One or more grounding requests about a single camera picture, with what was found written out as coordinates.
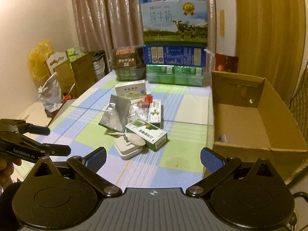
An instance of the metal screw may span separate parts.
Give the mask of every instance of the metal screw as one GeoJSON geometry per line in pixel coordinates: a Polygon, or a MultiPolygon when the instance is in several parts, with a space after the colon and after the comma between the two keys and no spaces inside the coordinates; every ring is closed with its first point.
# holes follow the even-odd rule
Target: metal screw
{"type": "Polygon", "coordinates": [[[110,195],[116,194],[117,192],[119,192],[119,190],[120,189],[116,186],[108,186],[108,187],[105,187],[104,189],[105,193],[110,194],[110,195]]]}
{"type": "Polygon", "coordinates": [[[198,195],[203,192],[203,188],[199,186],[192,186],[188,189],[191,194],[198,195]]]}

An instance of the yellow plastic bag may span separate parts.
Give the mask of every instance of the yellow plastic bag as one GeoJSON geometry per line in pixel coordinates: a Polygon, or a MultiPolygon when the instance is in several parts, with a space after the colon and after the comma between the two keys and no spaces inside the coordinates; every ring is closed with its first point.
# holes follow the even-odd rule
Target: yellow plastic bag
{"type": "Polygon", "coordinates": [[[42,82],[50,77],[46,69],[46,60],[53,54],[51,42],[41,41],[30,53],[28,68],[34,81],[42,82]]]}

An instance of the cow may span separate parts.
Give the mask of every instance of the cow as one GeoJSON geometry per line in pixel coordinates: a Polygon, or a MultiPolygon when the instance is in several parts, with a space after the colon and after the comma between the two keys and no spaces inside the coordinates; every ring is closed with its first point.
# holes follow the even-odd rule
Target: cow
{"type": "Polygon", "coordinates": [[[195,25],[187,25],[181,23],[182,21],[173,21],[175,25],[177,26],[177,32],[181,35],[181,41],[184,41],[184,33],[189,32],[190,33],[190,41],[192,41],[193,38],[196,37],[195,33],[195,25]]]}

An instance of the brown cardboard box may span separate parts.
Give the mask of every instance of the brown cardboard box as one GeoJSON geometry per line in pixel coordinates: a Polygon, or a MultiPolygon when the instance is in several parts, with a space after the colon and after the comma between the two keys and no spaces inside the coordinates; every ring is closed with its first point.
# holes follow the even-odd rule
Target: brown cardboard box
{"type": "Polygon", "coordinates": [[[70,69],[68,62],[64,62],[55,67],[54,71],[59,74],[58,81],[62,93],[68,93],[75,83],[71,94],[74,98],[77,98],[95,84],[97,78],[90,54],[86,54],[73,61],[71,66],[72,69],[70,69]]]}
{"type": "Polygon", "coordinates": [[[212,90],[213,151],[244,162],[267,157],[287,184],[307,165],[304,138],[267,79],[213,71],[212,90]]]}

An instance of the tablecloth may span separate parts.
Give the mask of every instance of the tablecloth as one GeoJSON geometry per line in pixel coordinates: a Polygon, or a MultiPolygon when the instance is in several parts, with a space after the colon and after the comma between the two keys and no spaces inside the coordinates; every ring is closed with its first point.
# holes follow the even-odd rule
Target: tablecloth
{"type": "MultiPolygon", "coordinates": [[[[107,150],[107,162],[98,174],[123,190],[126,187],[187,187],[202,179],[200,151],[213,145],[213,117],[210,86],[189,87],[146,82],[147,93],[161,99],[162,128],[168,141],[156,152],[144,148],[142,154],[121,160],[114,147],[115,137],[98,125],[103,110],[118,83],[111,72],[82,94],[54,123],[49,136],[38,136],[41,143],[67,144],[71,156],[84,156],[99,146],[107,150]]],[[[65,161],[67,157],[51,157],[65,161]]],[[[25,177],[32,163],[23,162],[17,171],[25,177]]]]}

